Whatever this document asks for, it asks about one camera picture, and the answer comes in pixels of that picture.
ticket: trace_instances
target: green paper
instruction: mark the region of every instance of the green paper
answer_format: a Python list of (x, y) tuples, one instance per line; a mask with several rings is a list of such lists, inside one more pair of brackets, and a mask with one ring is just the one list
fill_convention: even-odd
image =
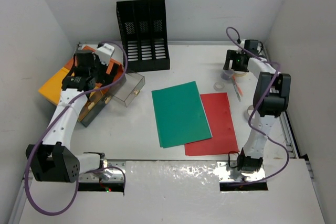
[(152, 91), (161, 147), (212, 137), (199, 94), (195, 81)]

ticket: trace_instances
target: white table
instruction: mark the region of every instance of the white table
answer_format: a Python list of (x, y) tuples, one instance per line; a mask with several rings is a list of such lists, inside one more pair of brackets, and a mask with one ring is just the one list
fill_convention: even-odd
[[(215, 93), (213, 85), (220, 80), (226, 50), (234, 48), (169, 46), (170, 70), (142, 73), (146, 84), (128, 108), (111, 101), (88, 128), (77, 124), (72, 137), (74, 154), (105, 152), (109, 159), (179, 161), (128, 161), (125, 197), (121, 193), (79, 192), (74, 205), (58, 217), (42, 216), (27, 201), (20, 223), (322, 223), (301, 159), (291, 159), (284, 172), (269, 180), (269, 191), (221, 193), (214, 161), (227, 160), (226, 155), (188, 157), (184, 146), (160, 148), (151, 91), (196, 81), (201, 94)], [(257, 79), (248, 73), (237, 81), (244, 92), (241, 102), (231, 82), (224, 92), (228, 93), (241, 149), (250, 133), (243, 112), (252, 104)], [(270, 136), (285, 144), (279, 120)], [(264, 155), (266, 174), (277, 171), (285, 157), (281, 148), (268, 142)], [(72, 184), (36, 181), (31, 185), (36, 201), (51, 211), (60, 210), (69, 202), (73, 188)]]

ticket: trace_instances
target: red paper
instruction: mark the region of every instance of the red paper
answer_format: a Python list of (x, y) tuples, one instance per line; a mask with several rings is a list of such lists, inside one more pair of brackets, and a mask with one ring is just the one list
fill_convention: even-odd
[(236, 134), (226, 93), (201, 94), (212, 138), (185, 144), (185, 155), (203, 156), (238, 152)]

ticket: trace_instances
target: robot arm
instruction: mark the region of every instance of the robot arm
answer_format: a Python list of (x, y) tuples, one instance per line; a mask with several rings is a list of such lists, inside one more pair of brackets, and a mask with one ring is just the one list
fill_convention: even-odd
[[(34, 177), (38, 181), (74, 182), (79, 174), (97, 169), (101, 166), (101, 153), (83, 153), (75, 156), (70, 151), (71, 136), (74, 131), (78, 115), (88, 101), (88, 96), (82, 95), (72, 104), (74, 97), (91, 90), (96, 82), (109, 84), (114, 76), (106, 73), (109, 59), (114, 47), (105, 44), (95, 53), (87, 50), (76, 52), (77, 66), (74, 66), (62, 81), (60, 100), (51, 122), (69, 106), (64, 115), (47, 133), (31, 163)], [(34, 145), (26, 150), (28, 157)]]
[[(245, 42), (244, 48), (253, 51), (249, 48), (250, 45), (255, 45), (249, 40)], [(242, 52), (228, 50), (224, 69), (228, 69), (230, 61), (232, 62), (232, 69), (236, 71), (252, 72), (258, 83), (253, 98), (253, 106), (256, 107), (262, 94), (271, 82), (271, 79), (276, 72), (275, 69), (265, 63), (266, 59), (261, 60), (252, 58)], [(252, 120), (252, 126), (260, 129), (266, 134), (262, 135), (259, 132), (251, 129), (250, 136), (241, 150), (237, 160), (237, 169), (253, 173), (260, 170), (263, 163), (264, 147), (267, 136), (270, 133), (271, 127), (275, 123), (280, 114), (286, 111), (288, 107), (289, 90), (291, 77), (289, 74), (280, 73), (274, 82), (273, 88), (276, 92), (271, 92), (262, 101), (260, 107), (255, 113), (255, 118)]]

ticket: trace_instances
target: black plastic organizer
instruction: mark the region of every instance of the black plastic organizer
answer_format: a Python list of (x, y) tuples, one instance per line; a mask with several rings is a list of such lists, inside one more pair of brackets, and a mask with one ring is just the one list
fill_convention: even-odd
[(164, 0), (117, 2), (117, 18), (130, 69), (170, 69)]

